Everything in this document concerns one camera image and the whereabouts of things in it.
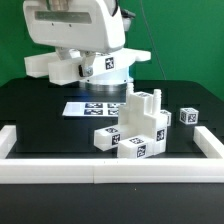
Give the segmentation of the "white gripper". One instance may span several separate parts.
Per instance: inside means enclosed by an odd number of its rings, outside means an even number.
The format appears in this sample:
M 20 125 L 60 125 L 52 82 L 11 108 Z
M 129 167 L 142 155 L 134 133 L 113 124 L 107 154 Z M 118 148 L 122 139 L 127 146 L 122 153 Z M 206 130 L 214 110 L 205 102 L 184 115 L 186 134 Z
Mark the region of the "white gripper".
M 25 0 L 23 12 L 35 43 L 54 46 L 60 60 L 81 50 L 81 77 L 93 75 L 95 52 L 120 50 L 124 26 L 117 0 Z

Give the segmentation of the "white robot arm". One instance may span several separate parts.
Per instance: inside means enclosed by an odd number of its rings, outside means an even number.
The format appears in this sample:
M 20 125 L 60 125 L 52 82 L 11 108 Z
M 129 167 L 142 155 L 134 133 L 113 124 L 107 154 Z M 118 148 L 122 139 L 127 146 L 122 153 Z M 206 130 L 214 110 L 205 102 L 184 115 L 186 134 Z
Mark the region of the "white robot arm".
M 118 0 L 24 0 L 23 13 L 33 42 L 55 48 L 26 57 L 27 75 L 91 88 L 130 80 L 135 52 L 124 45 L 134 15 L 121 10 Z

